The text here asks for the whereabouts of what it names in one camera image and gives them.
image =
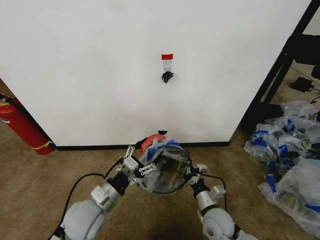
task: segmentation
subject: red fire extinguisher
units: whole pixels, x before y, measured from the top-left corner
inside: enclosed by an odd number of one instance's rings
[[[55,149],[17,98],[0,94],[0,120],[15,131],[37,154],[46,155]]]

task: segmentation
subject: red tape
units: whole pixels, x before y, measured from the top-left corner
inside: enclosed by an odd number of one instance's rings
[[[172,60],[174,59],[174,54],[162,54],[162,60]]]

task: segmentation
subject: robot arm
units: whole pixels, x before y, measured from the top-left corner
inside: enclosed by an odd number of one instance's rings
[[[193,197],[197,200],[197,213],[202,223],[202,233],[208,240],[257,240],[237,226],[231,216],[218,208],[219,199],[226,194],[223,186],[214,186],[211,190],[205,185],[203,176],[207,167],[203,164],[193,166],[187,173]]]
[[[51,240],[93,240],[97,236],[105,221],[104,212],[109,213],[115,207],[129,185],[157,169],[154,164],[144,166],[135,159],[132,156],[134,150],[135,147],[129,146],[115,177],[108,178],[103,186],[98,185],[91,191],[92,200],[76,202],[69,208],[60,231],[56,231]],[[197,200],[203,234],[209,240],[257,240],[242,231],[225,210],[218,208],[219,199],[226,190],[223,186],[214,186],[210,190],[205,185],[200,173],[205,174],[207,169],[202,164],[188,166],[185,174]]]

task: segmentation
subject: black cable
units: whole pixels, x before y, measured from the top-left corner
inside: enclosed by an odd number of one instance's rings
[[[199,172],[199,174],[202,175],[202,176],[208,177],[208,178],[220,179],[222,181],[224,190],[227,192],[227,185],[226,185],[225,180],[222,177],[212,176],[212,175],[204,174],[204,173],[201,173],[201,172]],[[224,210],[226,212],[228,212],[228,209],[227,209],[227,193],[224,194]]]
[[[118,164],[120,164],[122,162],[122,157],[116,161],[111,167],[110,169],[106,172],[106,174],[103,176],[103,179],[106,179],[108,177],[108,175],[111,173],[111,171],[115,168],[115,166],[117,166]]]
[[[60,227],[60,225],[62,224],[62,222],[64,221],[64,218],[65,218],[65,215],[66,215],[66,212],[67,212],[67,209],[68,209],[68,205],[69,205],[69,202],[70,202],[70,199],[71,199],[71,196],[72,196],[72,193],[74,192],[76,186],[78,185],[78,183],[88,177],[88,176],[99,176],[99,177],[104,177],[103,174],[100,174],[100,173],[88,173],[86,175],[83,175],[82,177],[80,177],[74,184],[73,184],[73,187],[71,188],[71,191],[69,192],[69,195],[68,195],[68,198],[66,199],[66,202],[65,202],[65,205],[64,205],[64,209],[63,209],[63,213],[62,213],[62,216],[61,216],[61,219],[59,221],[59,224],[58,224],[58,227],[56,228],[56,230]],[[51,234],[51,236],[48,238],[48,240],[50,240],[52,238],[52,236],[55,234],[55,231]]]
[[[58,231],[58,229],[60,228],[60,225],[62,224],[62,222],[64,221],[64,218],[65,218],[65,215],[66,215],[66,212],[67,212],[67,209],[68,209],[68,205],[69,205],[69,202],[70,202],[70,199],[71,199],[71,196],[76,188],[76,186],[78,185],[78,183],[88,177],[88,176],[99,176],[99,177],[102,177],[103,179],[106,179],[108,177],[108,175],[110,174],[110,172],[115,168],[116,165],[118,165],[119,163],[121,163],[121,158],[116,161],[112,166],[111,168],[108,170],[108,172],[103,175],[101,173],[88,173],[86,175],[83,175],[82,177],[80,177],[74,184],[73,184],[73,187],[71,188],[71,191],[69,192],[69,195],[68,195],[68,198],[66,199],[66,202],[65,202],[65,205],[64,205],[64,209],[63,209],[63,213],[62,213],[62,216],[61,216],[61,219],[59,221],[59,224],[58,224],[58,227],[55,229],[55,231],[51,234],[51,236],[48,238],[48,240],[50,240],[52,238],[52,236],[55,234],[56,231]]]
[[[316,98],[312,99],[312,100],[311,100],[311,102],[310,102],[310,104],[314,104],[314,103],[316,103],[316,101],[315,101],[315,100],[316,100],[316,99],[318,99],[318,98],[320,98],[320,96],[317,96]]]

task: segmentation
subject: clear plastic bag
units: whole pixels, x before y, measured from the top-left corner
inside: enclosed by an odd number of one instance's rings
[[[268,170],[274,170],[277,156],[265,141],[247,141],[243,149],[250,155],[259,159]]]
[[[282,134],[292,133],[296,129],[296,126],[293,124],[293,122],[286,116],[267,119],[265,122],[274,126],[275,128],[279,128],[279,130],[282,130]]]
[[[309,142],[301,141],[294,136],[288,134],[280,136],[276,151],[282,170],[286,173],[295,165],[295,159],[300,156],[306,157],[310,147]]]
[[[320,123],[308,128],[304,135],[312,144],[320,143]]]
[[[306,232],[320,238],[320,161],[299,157],[276,184],[273,193],[266,182],[258,185],[268,202],[291,216]]]
[[[166,139],[158,142],[156,138],[139,161],[145,166],[155,164],[156,170],[142,180],[137,180],[138,185],[148,192],[160,195],[179,190],[185,184],[185,168],[191,164],[188,153],[176,141]]]
[[[295,128],[302,133],[317,124],[315,116],[318,109],[306,101],[290,101],[283,103],[281,108],[287,118],[295,125]]]
[[[315,106],[306,101],[290,101],[283,103],[281,108],[286,116],[290,115],[309,120],[313,119],[318,112]]]

